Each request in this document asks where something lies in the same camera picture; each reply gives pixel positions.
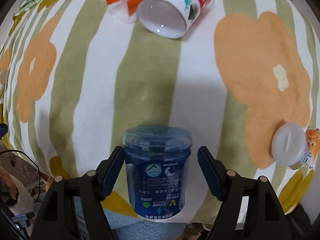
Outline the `white grey plastic cup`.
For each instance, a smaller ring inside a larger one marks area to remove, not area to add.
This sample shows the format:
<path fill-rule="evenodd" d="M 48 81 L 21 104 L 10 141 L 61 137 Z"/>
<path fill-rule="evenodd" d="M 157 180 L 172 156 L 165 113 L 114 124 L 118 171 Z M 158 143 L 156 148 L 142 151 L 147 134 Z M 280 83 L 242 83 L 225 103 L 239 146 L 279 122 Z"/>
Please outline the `white grey plastic cup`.
<path fill-rule="evenodd" d="M 306 131 L 294 123 L 281 126 L 272 139 L 274 161 L 283 167 L 297 170 L 313 169 L 319 152 L 319 129 Z"/>

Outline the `floral striped blanket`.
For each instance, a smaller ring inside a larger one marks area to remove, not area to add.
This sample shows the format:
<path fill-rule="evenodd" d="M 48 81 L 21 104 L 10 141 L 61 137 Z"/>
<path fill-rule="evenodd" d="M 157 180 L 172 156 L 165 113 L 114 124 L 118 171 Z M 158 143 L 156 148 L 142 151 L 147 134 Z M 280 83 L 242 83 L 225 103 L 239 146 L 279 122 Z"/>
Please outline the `floral striped blanket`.
<path fill-rule="evenodd" d="M 184 128 L 193 146 L 175 222 L 217 215 L 201 146 L 243 177 L 265 175 L 289 213 L 315 171 L 281 167 L 270 144 L 286 122 L 319 127 L 319 40 L 290 0 L 213 0 L 178 40 L 117 22 L 103 0 L 25 0 L 1 43 L 1 122 L 5 146 L 67 178 L 129 128 Z"/>

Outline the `red white plastic cup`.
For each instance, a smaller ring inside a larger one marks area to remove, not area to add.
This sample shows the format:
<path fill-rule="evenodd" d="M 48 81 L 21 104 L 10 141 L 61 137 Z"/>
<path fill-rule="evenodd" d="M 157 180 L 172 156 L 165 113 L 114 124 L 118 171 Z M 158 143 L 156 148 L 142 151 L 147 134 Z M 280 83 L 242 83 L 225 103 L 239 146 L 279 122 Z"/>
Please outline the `red white plastic cup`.
<path fill-rule="evenodd" d="M 143 0 L 137 20 L 150 32 L 178 39 L 185 35 L 212 0 Z"/>

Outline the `blue plastic cup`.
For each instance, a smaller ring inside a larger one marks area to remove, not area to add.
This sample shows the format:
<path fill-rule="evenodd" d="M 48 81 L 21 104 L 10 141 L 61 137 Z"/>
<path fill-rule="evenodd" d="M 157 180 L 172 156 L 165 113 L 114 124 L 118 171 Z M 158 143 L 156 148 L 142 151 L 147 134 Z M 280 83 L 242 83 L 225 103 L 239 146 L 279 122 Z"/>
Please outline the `blue plastic cup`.
<path fill-rule="evenodd" d="M 139 126 L 123 136 L 129 201 L 151 220 L 177 215 L 185 204 L 191 133 L 168 126 Z"/>

